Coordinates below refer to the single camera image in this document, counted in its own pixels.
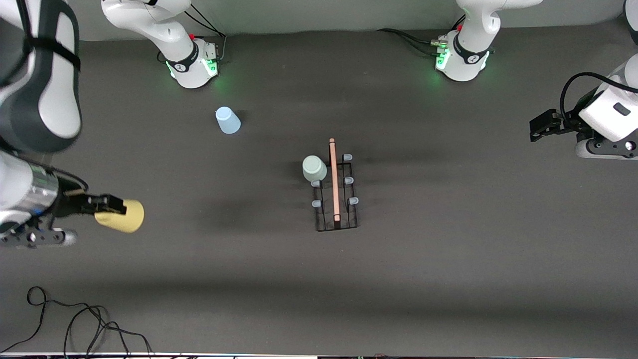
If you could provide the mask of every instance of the black strap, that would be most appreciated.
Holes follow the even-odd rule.
[[[61,43],[50,38],[33,38],[33,37],[27,37],[24,41],[30,49],[39,47],[41,49],[55,52],[56,54],[62,56],[71,64],[73,64],[73,67],[75,67],[78,71],[80,71],[80,58],[76,54],[69,51]]]
[[[193,50],[191,51],[191,54],[186,59],[183,59],[181,61],[167,60],[167,63],[172,68],[174,68],[175,71],[187,72],[191,68],[191,65],[195,62],[195,60],[197,60],[199,56],[199,46],[197,46],[195,42],[191,42],[191,43],[193,44]]]
[[[478,61],[481,60],[483,56],[485,56],[485,54],[487,54],[487,51],[489,51],[489,48],[481,52],[472,52],[465,49],[459,42],[459,34],[456,34],[452,44],[454,46],[454,50],[456,50],[456,53],[459,54],[463,58],[463,61],[465,61],[465,63],[468,65],[474,65],[475,63],[478,63]]]

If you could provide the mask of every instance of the green light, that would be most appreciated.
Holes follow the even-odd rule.
[[[215,65],[215,60],[202,59],[202,64],[204,64],[206,72],[208,72],[211,77],[217,75],[217,66]]]
[[[168,71],[170,71],[170,76],[172,78],[175,78],[175,74],[173,73],[173,69],[170,67],[170,65],[168,64],[168,61],[166,61],[166,66],[168,67]]]
[[[224,95],[229,95],[232,92],[234,89],[233,84],[234,78],[229,77],[229,74],[220,76],[212,82],[212,86],[216,89],[216,92]]]
[[[439,59],[436,61],[436,68],[442,70],[447,65],[447,60],[450,58],[450,49],[445,49],[442,54],[439,55]]]
[[[480,66],[480,69],[483,70],[485,68],[485,65],[487,64],[487,58],[489,57],[489,51],[487,51],[487,54],[485,54],[485,60],[483,60],[483,65]]]

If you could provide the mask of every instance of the wooden stick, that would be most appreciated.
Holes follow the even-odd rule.
[[[339,209],[339,178],[337,175],[337,149],[334,139],[330,139],[330,168],[332,169],[332,205],[334,207],[334,227],[341,223],[341,210]]]

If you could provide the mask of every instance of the black wire rack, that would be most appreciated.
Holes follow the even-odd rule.
[[[338,231],[342,229],[353,229],[359,226],[359,217],[357,214],[357,203],[359,199],[355,192],[354,173],[352,171],[352,163],[345,159],[352,157],[351,155],[341,156],[341,162],[337,163],[337,173],[339,174],[339,191],[340,198],[340,221],[334,220],[334,210],[332,206],[326,206],[326,198],[332,203],[332,176],[326,176],[323,181],[313,183],[313,207],[315,207],[315,229],[317,232]],[[325,163],[328,173],[332,171],[330,162]]]

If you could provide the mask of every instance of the gray table surface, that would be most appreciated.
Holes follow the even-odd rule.
[[[637,357],[638,164],[528,138],[572,74],[636,47],[620,21],[504,29],[494,46],[461,84],[392,34],[233,36],[221,76],[186,90],[151,42],[83,43],[83,134],[53,164],[140,199],[146,221],[61,220],[76,245],[0,251],[2,346],[34,329],[24,296],[41,285],[156,351]],[[361,227],[316,233],[300,162],[329,137],[355,157]],[[51,307],[16,350],[61,350],[73,313]],[[94,326],[77,325],[83,350]]]

